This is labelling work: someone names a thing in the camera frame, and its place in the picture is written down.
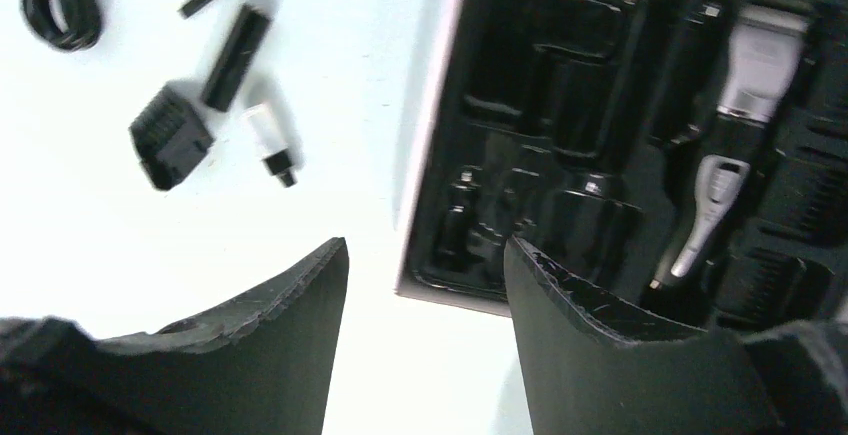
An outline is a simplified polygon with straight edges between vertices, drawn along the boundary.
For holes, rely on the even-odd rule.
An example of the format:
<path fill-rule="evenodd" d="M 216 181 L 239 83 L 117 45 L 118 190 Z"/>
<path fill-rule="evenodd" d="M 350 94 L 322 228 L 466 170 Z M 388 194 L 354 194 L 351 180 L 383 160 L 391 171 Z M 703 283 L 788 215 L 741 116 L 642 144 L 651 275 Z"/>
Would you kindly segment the black cylindrical trimmer body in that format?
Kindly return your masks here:
<path fill-rule="evenodd" d="M 230 109 L 270 25 L 271 19 L 256 7 L 241 6 L 201 91 L 206 107 Z"/>

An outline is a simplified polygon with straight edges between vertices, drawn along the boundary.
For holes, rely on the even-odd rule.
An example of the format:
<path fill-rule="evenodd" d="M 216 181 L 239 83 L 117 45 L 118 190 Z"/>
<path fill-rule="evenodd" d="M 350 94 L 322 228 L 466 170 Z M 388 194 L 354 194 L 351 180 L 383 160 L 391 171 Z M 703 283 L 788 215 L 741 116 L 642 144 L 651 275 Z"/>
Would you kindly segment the small white oil bottle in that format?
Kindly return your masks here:
<path fill-rule="evenodd" d="M 256 140 L 262 164 L 270 175 L 286 188 L 294 186 L 295 162 L 287 135 L 268 103 L 260 103 L 244 111 L 244 121 Z"/>

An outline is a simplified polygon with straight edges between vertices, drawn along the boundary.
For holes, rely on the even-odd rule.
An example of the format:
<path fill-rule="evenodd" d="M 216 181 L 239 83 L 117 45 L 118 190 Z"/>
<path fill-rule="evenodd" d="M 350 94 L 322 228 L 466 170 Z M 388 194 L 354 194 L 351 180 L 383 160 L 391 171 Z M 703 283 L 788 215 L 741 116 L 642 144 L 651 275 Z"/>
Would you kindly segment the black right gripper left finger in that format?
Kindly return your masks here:
<path fill-rule="evenodd" d="M 1 322 L 5 434 L 319 434 L 349 275 L 334 237 L 283 273 L 154 333 Z"/>

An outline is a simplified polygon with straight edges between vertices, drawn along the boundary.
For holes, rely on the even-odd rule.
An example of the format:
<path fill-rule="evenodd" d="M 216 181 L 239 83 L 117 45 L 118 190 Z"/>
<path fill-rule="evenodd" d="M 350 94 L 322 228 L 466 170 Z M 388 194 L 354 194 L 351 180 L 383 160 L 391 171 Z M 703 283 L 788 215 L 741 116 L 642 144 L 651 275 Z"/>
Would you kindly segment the black silver hair clipper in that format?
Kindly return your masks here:
<path fill-rule="evenodd" d="M 686 179 L 677 225 L 648 285 L 650 294 L 679 291 L 706 261 L 791 87 L 810 26 L 809 18 L 775 8 L 739 10 L 723 53 L 721 89 Z"/>

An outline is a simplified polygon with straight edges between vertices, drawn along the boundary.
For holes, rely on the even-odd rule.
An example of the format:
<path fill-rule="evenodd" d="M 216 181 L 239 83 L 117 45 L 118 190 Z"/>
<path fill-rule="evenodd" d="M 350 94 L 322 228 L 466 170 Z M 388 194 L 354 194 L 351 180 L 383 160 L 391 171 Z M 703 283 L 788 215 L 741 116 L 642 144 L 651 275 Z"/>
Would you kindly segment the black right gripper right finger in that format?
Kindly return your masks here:
<path fill-rule="evenodd" d="M 507 298 L 537 434 L 843 434 L 847 327 L 743 334 L 656 315 L 511 238 Z"/>

